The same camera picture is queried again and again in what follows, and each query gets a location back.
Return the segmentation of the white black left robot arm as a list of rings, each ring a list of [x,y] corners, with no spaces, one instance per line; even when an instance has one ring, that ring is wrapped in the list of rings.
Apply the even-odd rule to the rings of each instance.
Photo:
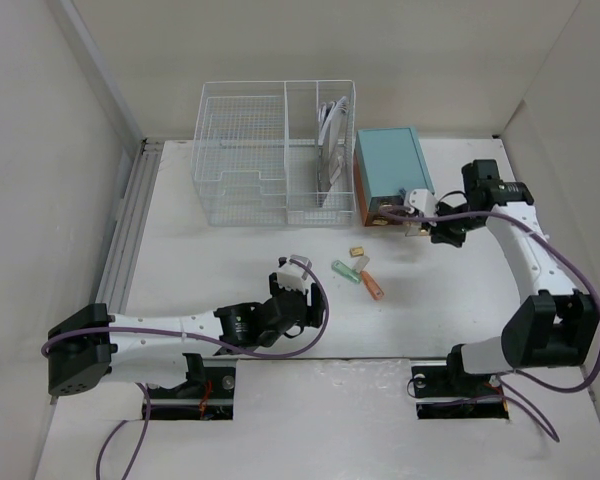
[[[329,303],[311,273],[285,264],[269,277],[270,297],[205,313],[176,317],[131,317],[92,303],[48,332],[41,348],[47,360],[47,391],[66,397],[101,382],[141,383],[197,394],[204,362],[245,355],[276,360],[271,347],[308,328],[326,330]]]

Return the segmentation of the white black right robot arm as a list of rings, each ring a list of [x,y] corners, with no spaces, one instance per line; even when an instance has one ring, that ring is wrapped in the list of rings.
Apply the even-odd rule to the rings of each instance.
[[[529,189],[503,181],[493,160],[463,166],[462,177],[466,201],[437,206],[431,240],[459,248],[469,232],[486,228],[511,269],[521,304],[500,335],[452,348],[443,369],[445,386],[464,394],[481,375],[582,365],[598,328],[598,309],[546,249]]]

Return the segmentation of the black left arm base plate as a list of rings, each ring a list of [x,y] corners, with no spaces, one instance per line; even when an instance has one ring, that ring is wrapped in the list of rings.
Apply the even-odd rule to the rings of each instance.
[[[236,361],[204,363],[200,379],[173,388],[150,386],[151,410],[143,402],[142,418],[156,421],[229,421],[233,419]]]

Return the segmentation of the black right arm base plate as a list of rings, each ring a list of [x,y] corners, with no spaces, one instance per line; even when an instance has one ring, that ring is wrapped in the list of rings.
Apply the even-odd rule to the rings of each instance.
[[[411,364],[410,394],[416,400],[419,420],[508,420],[502,388],[488,375],[453,379],[442,361]]]

